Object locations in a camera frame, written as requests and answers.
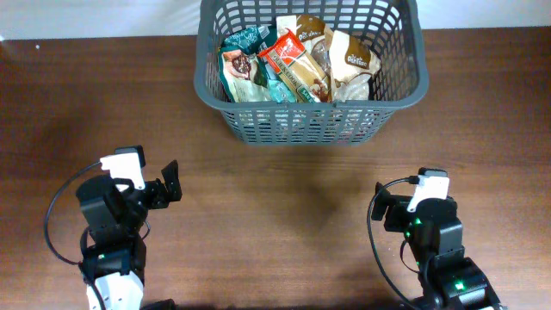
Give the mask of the green coffee snack bag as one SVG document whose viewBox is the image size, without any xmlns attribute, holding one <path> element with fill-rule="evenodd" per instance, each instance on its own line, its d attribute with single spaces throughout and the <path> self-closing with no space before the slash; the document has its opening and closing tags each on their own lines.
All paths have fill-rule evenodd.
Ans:
<svg viewBox="0 0 551 310">
<path fill-rule="evenodd" d="M 220 81 L 232 102 L 271 101 L 269 73 L 257 55 L 273 44 L 275 28 L 254 26 L 227 36 L 219 49 Z"/>
</svg>

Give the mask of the mint green wipes packet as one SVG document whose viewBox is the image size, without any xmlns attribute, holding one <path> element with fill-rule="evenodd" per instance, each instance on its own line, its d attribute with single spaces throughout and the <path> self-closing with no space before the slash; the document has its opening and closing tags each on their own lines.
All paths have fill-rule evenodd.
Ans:
<svg viewBox="0 0 551 310">
<path fill-rule="evenodd" d="M 265 66 L 268 77 L 268 90 L 271 98 L 276 102 L 297 102 L 294 93 L 276 75 L 270 65 Z"/>
</svg>

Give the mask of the Pantree white rice bag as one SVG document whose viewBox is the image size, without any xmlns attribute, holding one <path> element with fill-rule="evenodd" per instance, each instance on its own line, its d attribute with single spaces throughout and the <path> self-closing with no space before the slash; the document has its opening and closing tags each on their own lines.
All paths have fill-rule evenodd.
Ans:
<svg viewBox="0 0 551 310">
<path fill-rule="evenodd" d="M 356 37 L 335 30 L 328 49 L 331 62 L 331 96 L 334 101 L 367 101 L 369 81 L 381 60 Z"/>
</svg>

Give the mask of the San Remo spaghetti packet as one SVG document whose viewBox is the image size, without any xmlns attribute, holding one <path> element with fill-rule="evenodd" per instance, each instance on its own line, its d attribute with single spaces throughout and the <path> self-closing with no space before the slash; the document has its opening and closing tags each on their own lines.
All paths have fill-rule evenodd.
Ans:
<svg viewBox="0 0 551 310">
<path fill-rule="evenodd" d="M 306 50 L 298 37 L 288 31 L 258 56 L 268 62 L 275 74 L 294 93 L 297 102 L 320 103 L 331 100 L 329 77 Z"/>
</svg>

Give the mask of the Pantree mushroom bag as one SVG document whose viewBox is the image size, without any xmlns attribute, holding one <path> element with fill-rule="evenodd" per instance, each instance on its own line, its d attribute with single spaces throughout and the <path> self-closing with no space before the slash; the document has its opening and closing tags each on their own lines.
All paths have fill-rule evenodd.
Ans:
<svg viewBox="0 0 551 310">
<path fill-rule="evenodd" d="M 325 45 L 325 23 L 313 15 L 283 15 L 276 19 L 277 36 L 291 31 L 324 73 L 331 75 L 331 61 Z"/>
</svg>

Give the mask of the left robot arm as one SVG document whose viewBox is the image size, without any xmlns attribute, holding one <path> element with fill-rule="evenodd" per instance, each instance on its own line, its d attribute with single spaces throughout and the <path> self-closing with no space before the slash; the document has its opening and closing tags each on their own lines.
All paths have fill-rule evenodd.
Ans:
<svg viewBox="0 0 551 310">
<path fill-rule="evenodd" d="M 140 309 L 144 297 L 146 245 L 139 231 L 153 209 L 182 198 L 176 160 L 162 179 L 137 189 L 133 181 L 107 174 L 85 181 L 76 197 L 88 226 L 80 239 L 78 264 L 91 309 Z"/>
</svg>

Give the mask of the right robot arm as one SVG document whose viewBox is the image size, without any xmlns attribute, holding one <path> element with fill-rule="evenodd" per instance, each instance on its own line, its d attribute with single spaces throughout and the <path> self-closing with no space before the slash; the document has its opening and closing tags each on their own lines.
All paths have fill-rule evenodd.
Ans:
<svg viewBox="0 0 551 310">
<path fill-rule="evenodd" d="M 463 225 L 456 201 L 447 196 L 422 200 L 410 213 L 407 195 L 393 195 L 388 189 L 410 179 L 377 183 L 367 212 L 368 238 L 377 266 L 385 281 L 410 309 L 505 309 L 486 274 L 465 254 Z M 388 232 L 400 233 L 403 248 L 409 247 L 416 261 L 423 294 L 409 299 L 397 288 L 382 265 L 373 234 L 372 222 L 383 221 Z"/>
</svg>

